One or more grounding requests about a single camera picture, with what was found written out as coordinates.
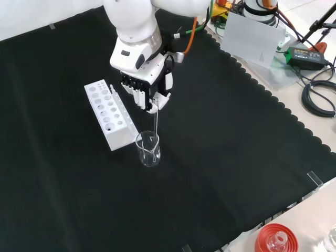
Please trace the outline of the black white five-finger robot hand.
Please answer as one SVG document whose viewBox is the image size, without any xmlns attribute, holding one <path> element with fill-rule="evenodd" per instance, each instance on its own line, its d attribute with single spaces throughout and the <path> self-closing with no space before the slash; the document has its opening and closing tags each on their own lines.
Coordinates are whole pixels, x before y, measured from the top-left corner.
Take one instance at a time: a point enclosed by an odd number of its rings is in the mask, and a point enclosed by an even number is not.
<svg viewBox="0 0 336 252">
<path fill-rule="evenodd" d="M 142 110 L 155 114 L 169 101 L 173 88 L 172 67 L 159 54 L 136 73 L 121 73 L 121 85 Z"/>
</svg>

